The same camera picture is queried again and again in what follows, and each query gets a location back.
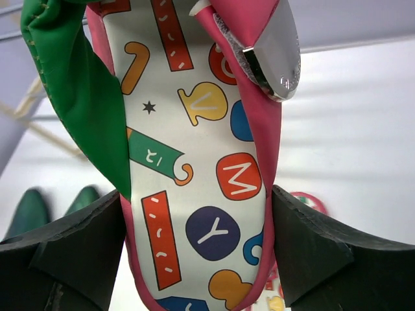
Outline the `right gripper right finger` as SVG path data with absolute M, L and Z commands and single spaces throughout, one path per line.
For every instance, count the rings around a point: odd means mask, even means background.
M 414 309 L 413 245 L 370 235 L 324 214 L 312 219 L 327 239 L 333 274 L 298 303 L 298 310 Z

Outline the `pink kids sandal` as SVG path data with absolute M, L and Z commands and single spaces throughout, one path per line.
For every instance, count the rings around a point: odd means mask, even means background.
M 272 221 L 274 257 L 285 306 L 298 310 L 298 303 L 333 273 L 327 239 L 313 224 L 321 216 L 288 192 L 273 188 Z
M 71 138 L 119 191 L 150 310 L 242 310 L 275 263 L 287 1 L 25 1 L 21 31 Z

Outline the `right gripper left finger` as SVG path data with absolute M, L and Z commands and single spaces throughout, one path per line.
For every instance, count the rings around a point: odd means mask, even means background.
M 108 310 L 126 235 L 119 193 L 1 242 L 1 310 Z

